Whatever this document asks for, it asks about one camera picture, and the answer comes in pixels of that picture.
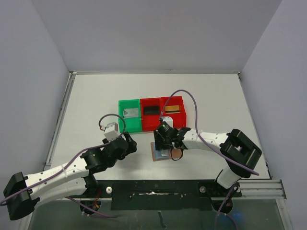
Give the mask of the white silver VIP card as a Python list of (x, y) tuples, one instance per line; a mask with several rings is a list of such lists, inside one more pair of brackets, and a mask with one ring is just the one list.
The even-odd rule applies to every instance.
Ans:
[(169, 157), (168, 150), (162, 150), (161, 151), (161, 157), (162, 158), (168, 158)]

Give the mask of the green plastic bin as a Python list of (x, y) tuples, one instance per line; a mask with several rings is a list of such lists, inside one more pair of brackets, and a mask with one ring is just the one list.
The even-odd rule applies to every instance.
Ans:
[(142, 131), (140, 99), (119, 100), (118, 115), (125, 120), (125, 131), (138, 133)]

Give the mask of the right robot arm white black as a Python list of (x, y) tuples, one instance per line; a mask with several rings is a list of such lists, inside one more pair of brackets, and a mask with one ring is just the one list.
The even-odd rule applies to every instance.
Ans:
[(239, 129), (229, 133), (208, 133), (190, 127), (176, 129), (162, 122), (153, 133), (157, 150), (207, 150), (224, 158), (227, 166), (218, 174), (216, 182), (225, 189), (242, 178), (259, 175), (255, 167), (262, 151)]

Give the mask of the brown leather card holder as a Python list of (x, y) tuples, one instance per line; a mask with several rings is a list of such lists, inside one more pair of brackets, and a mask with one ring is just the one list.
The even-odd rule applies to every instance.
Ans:
[(164, 160), (178, 161), (183, 157), (183, 151), (182, 150), (168, 149), (169, 157), (168, 158), (162, 158), (161, 157), (161, 151), (162, 150), (157, 150), (154, 142), (151, 142), (150, 146), (151, 146), (153, 161), (164, 161)]

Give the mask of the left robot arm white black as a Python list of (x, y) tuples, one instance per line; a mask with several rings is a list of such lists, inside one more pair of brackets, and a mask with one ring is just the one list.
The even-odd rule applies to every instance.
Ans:
[(113, 167), (136, 150), (137, 143), (125, 132), (115, 140), (104, 139), (102, 145), (81, 150), (65, 165), (36, 174), (15, 173), (3, 191), (4, 200), (0, 204), (7, 207), (10, 220), (24, 218), (42, 201), (44, 193), (78, 178), (83, 178), (85, 188), (89, 189), (95, 182), (95, 173)]

